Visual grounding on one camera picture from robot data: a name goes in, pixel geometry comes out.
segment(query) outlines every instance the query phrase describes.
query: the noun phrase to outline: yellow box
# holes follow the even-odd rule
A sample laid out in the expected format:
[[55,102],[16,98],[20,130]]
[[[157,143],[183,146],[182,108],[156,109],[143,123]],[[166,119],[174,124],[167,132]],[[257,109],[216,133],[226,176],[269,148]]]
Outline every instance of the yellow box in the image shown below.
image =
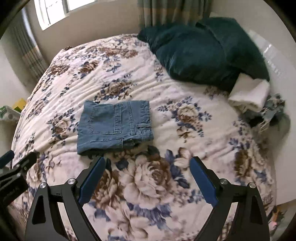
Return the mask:
[[22,111],[25,108],[26,104],[27,104],[26,101],[23,98],[21,98],[13,105],[12,108],[15,109],[16,111],[19,111],[19,110]]

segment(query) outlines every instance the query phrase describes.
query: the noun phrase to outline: crumpled fabric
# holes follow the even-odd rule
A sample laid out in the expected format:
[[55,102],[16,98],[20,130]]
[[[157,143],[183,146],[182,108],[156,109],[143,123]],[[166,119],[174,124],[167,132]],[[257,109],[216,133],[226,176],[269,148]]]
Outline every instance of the crumpled fabric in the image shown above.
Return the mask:
[[290,117],[284,113],[284,109],[285,101],[280,94],[268,95],[260,112],[247,110],[242,114],[242,119],[249,123],[252,128],[257,127],[259,132],[266,131],[269,126],[278,125],[286,134],[290,129],[291,121]]

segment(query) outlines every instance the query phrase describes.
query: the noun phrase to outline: pillow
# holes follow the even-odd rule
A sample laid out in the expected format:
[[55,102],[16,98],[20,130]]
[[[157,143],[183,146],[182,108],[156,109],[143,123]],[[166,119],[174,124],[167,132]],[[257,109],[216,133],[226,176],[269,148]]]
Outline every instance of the pillow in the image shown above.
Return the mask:
[[[269,80],[262,55],[239,24],[234,19],[219,18],[221,27],[227,28],[227,33],[233,32],[234,40],[231,41],[231,37],[219,28],[218,18],[212,22],[213,19],[200,21],[196,27],[179,24],[148,27],[140,31],[138,39],[149,44],[168,74],[176,80],[214,85],[228,92],[241,72]],[[250,50],[241,51],[235,46],[239,41],[243,43],[243,38],[247,38],[245,45]]]

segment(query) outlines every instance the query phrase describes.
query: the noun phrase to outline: bedsheet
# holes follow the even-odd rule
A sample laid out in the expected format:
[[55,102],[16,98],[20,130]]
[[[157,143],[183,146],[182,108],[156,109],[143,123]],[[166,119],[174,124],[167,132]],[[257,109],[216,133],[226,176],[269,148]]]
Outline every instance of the bedsheet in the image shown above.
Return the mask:
[[[86,100],[148,100],[154,132],[152,142],[105,154],[107,168],[83,207],[102,240],[193,240],[212,207],[189,171],[192,156],[199,156],[219,178],[239,185],[254,182],[267,210],[274,197],[264,149],[227,98],[214,87],[171,79],[136,35],[61,50],[28,98],[12,143],[14,165],[29,152],[38,154],[27,173],[28,191],[10,206],[22,237],[40,183],[65,183],[95,158],[79,156],[76,149]],[[59,207],[70,240],[75,240]]]

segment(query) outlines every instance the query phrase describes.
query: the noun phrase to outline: blue gripper pad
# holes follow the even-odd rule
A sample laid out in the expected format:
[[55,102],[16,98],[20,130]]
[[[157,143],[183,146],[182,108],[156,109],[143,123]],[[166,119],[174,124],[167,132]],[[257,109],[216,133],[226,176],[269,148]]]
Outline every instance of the blue gripper pad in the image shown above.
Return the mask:
[[194,177],[194,180],[196,181],[202,195],[205,198],[205,201],[211,204],[212,207],[215,207],[218,203],[218,199],[216,196],[216,188],[208,178],[207,174],[203,171],[201,166],[194,158],[190,159],[189,168],[191,174]]
[[85,179],[83,185],[80,188],[80,197],[78,199],[78,202],[81,206],[90,201],[93,192],[105,171],[105,165],[105,159],[104,157],[101,157]]

